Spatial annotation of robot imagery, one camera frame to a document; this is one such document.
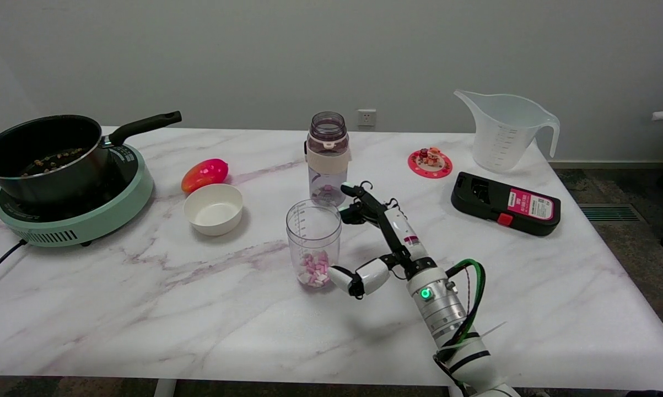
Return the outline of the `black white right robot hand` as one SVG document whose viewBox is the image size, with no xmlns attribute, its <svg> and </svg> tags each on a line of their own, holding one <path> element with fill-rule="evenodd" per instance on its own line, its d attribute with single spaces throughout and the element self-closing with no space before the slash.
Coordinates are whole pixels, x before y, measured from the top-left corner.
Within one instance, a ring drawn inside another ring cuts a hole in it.
<svg viewBox="0 0 663 397">
<path fill-rule="evenodd" d="M 382 203 L 362 185 L 342 183 L 341 192 L 354 199 L 351 205 L 339 211 L 342 223 L 376 226 L 382 232 L 390 252 L 368 261 L 353 272 L 339 265 L 331 266 L 328 277 L 334 285 L 349 296 L 362 299 L 383 286 L 392 269 L 400 266 L 412 296 L 418 294 L 424 301 L 434 299 L 447 276 L 430 258 L 399 205 Z"/>
</svg>

